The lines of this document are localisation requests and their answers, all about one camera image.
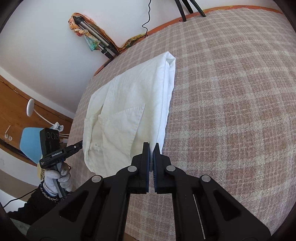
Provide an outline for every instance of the black cable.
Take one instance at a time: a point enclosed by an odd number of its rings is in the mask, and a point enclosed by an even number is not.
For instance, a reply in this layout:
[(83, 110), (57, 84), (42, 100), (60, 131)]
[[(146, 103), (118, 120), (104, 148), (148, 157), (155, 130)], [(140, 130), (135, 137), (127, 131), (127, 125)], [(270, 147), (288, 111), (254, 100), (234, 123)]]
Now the black cable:
[[(30, 193), (32, 193), (32, 192), (34, 192), (34, 191), (36, 191), (38, 188), (36, 188), (36, 189), (34, 189), (33, 191), (31, 191), (31, 192), (28, 192), (27, 194), (25, 194), (24, 196), (27, 196), (27, 195), (29, 195)], [(18, 200), (18, 199), (21, 199), (21, 198), (23, 198), (24, 196), (21, 196), (21, 197), (19, 197), (19, 198), (16, 198), (16, 199), (13, 199), (13, 200), (10, 200), (3, 208), (5, 208), (9, 203), (11, 203), (12, 201), (15, 201), (15, 200)]]
[(149, 23), (149, 21), (150, 21), (150, 10), (151, 10), (151, 8), (150, 8), (150, 3), (151, 3), (151, 0), (150, 0), (150, 2), (149, 2), (149, 4), (148, 4), (148, 7), (149, 7), (149, 11), (148, 11), (149, 20), (148, 20), (146, 23), (144, 23), (144, 24), (142, 25), (142, 28), (145, 28), (145, 29), (146, 29), (146, 33), (145, 33), (144, 37), (148, 36), (148, 35), (147, 35), (148, 28), (144, 27), (144, 25), (147, 24), (147, 23)]

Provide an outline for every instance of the metal screw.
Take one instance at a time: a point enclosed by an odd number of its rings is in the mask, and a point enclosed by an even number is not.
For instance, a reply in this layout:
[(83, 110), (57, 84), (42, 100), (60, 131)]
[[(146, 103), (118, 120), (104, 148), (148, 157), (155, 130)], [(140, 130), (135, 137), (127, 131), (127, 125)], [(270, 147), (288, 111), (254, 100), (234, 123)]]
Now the metal screw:
[(135, 167), (135, 166), (129, 166), (128, 167), (129, 172), (135, 172), (136, 170), (137, 170), (137, 167)]
[(204, 182), (208, 183), (208, 182), (211, 180), (211, 178), (210, 178), (210, 176), (208, 176), (208, 175), (203, 175), (203, 176), (202, 176), (202, 180), (203, 180)]
[(91, 180), (93, 183), (99, 183), (102, 180), (102, 178), (99, 175), (95, 175), (91, 178)]
[(169, 172), (173, 172), (174, 170), (176, 170), (176, 167), (175, 166), (172, 166), (172, 165), (169, 165), (169, 166), (167, 166), (167, 170)]

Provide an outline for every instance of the blue plastic object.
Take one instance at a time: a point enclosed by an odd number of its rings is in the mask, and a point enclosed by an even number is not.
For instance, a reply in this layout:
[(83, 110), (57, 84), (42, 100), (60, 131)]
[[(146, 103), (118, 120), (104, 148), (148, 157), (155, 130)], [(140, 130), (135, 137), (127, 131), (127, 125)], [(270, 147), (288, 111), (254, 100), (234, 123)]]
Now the blue plastic object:
[(42, 151), (40, 144), (40, 131), (44, 128), (26, 127), (22, 131), (20, 150), (33, 162), (39, 163)]

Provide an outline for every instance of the hand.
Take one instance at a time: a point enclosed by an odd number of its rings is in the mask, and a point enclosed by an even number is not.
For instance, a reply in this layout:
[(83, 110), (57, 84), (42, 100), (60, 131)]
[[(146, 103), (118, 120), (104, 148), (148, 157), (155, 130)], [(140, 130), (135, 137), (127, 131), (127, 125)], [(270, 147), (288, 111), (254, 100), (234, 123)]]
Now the hand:
[(69, 166), (67, 163), (62, 163), (61, 173), (54, 170), (45, 170), (43, 188), (50, 196), (56, 196), (58, 194), (53, 179), (58, 179), (58, 182), (60, 183), (61, 187), (65, 188), (66, 191), (74, 191)]

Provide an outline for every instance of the black sleeve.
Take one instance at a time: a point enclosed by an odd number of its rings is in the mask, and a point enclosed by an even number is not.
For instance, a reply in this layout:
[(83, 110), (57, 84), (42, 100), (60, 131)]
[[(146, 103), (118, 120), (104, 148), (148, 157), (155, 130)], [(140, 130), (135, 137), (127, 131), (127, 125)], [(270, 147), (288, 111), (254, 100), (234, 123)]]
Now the black sleeve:
[(50, 197), (45, 192), (42, 182), (38, 189), (32, 193), (24, 207), (20, 207), (18, 211), (8, 212), (8, 216), (12, 219), (32, 225), (39, 218), (54, 208), (59, 201), (60, 198)]

